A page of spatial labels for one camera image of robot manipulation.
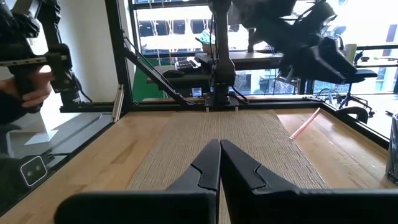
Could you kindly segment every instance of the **window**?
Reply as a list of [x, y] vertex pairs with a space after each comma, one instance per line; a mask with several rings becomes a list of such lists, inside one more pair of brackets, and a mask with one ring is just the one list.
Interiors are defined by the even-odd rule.
[[[385, 45], [398, 43], [398, 17], [395, 0], [327, 0], [338, 17], [327, 29], [325, 35], [343, 38], [345, 44], [355, 43], [360, 46]], [[366, 50], [365, 57], [398, 57], [397, 50]], [[367, 78], [361, 83], [354, 83], [352, 93], [378, 93], [394, 90], [396, 67], [366, 68], [378, 74], [377, 78]], [[348, 91], [347, 85], [315, 82], [314, 93], [323, 88], [332, 88], [338, 92]]]
[[[136, 3], [159, 3], [161, 0], [136, 0]], [[313, 4], [297, 1], [294, 15], [300, 15]], [[204, 30], [211, 28], [212, 13], [208, 6], [165, 7], [136, 10], [137, 29], [142, 53], [201, 52], [202, 44], [195, 40]], [[229, 49], [247, 50], [249, 32], [241, 24], [229, 23]], [[265, 43], [255, 50], [268, 49]]]
[[327, 0], [338, 17], [326, 34], [340, 35], [346, 44], [382, 45], [398, 43], [396, 0]]
[[292, 94], [292, 85], [275, 81], [277, 73], [276, 69], [237, 71], [234, 87], [244, 95]]

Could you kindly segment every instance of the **keyboard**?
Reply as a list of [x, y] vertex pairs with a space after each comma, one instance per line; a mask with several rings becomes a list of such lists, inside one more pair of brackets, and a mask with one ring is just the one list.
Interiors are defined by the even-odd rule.
[[184, 61], [176, 62], [175, 69], [181, 72], [195, 72], [200, 70], [200, 63], [194, 58], [188, 58]]

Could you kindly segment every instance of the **metal pole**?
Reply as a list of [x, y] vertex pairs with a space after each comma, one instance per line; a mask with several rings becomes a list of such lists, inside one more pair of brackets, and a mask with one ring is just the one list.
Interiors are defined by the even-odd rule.
[[119, 12], [119, 0], [105, 0], [106, 13], [108, 15], [109, 31], [111, 33], [114, 62], [120, 85], [124, 85], [124, 97], [122, 110], [126, 111], [133, 105], [132, 88], [127, 68], [127, 60], [124, 54], [124, 31], [122, 30]]

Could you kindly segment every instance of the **wooden tabletop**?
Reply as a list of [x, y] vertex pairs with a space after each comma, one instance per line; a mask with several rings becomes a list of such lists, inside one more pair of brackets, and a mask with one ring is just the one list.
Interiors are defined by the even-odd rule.
[[[314, 111], [275, 112], [293, 133]], [[77, 192], [125, 190], [173, 113], [126, 115], [1, 217], [0, 223], [49, 224], [57, 206]], [[296, 142], [333, 188], [395, 187], [384, 177], [387, 151], [324, 111]]]

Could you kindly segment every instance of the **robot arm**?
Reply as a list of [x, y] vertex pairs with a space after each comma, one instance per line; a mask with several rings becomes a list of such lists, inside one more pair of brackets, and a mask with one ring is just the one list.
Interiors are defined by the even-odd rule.
[[[210, 7], [216, 2], [223, 2], [225, 7], [230, 5], [228, 0], [213, 0]], [[284, 54], [280, 63], [282, 77], [293, 73], [293, 77], [301, 78], [305, 74], [312, 80], [338, 84], [344, 83], [347, 77], [353, 78], [356, 69], [338, 51], [335, 41], [319, 35], [324, 24], [336, 18], [331, 6], [325, 1], [318, 2], [307, 11], [307, 16], [289, 24], [283, 17], [292, 14], [296, 2], [232, 0], [242, 25], [256, 29], [253, 39], [264, 40]]]
[[[42, 24], [49, 52], [35, 55], [27, 38], [36, 38]], [[10, 10], [0, 0], [0, 66], [7, 66], [14, 75], [19, 93], [34, 91], [27, 75], [38, 66], [49, 65], [55, 80], [51, 82], [56, 93], [61, 93], [64, 105], [79, 103], [80, 85], [71, 71], [69, 49], [62, 44], [58, 23], [60, 7], [56, 0], [17, 0]], [[29, 108], [36, 113], [40, 107]]]

